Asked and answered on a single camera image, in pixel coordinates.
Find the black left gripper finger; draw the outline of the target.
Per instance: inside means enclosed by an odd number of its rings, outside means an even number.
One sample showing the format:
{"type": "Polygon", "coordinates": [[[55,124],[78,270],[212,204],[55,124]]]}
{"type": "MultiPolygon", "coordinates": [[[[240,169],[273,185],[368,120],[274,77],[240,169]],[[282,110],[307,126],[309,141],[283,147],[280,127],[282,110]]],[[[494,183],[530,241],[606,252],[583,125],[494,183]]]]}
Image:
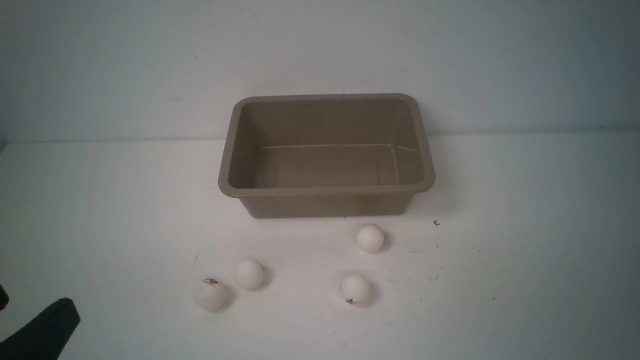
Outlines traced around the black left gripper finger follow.
{"type": "Polygon", "coordinates": [[[70,298],[51,303],[0,344],[2,360],[57,360],[81,321],[70,298]]]}

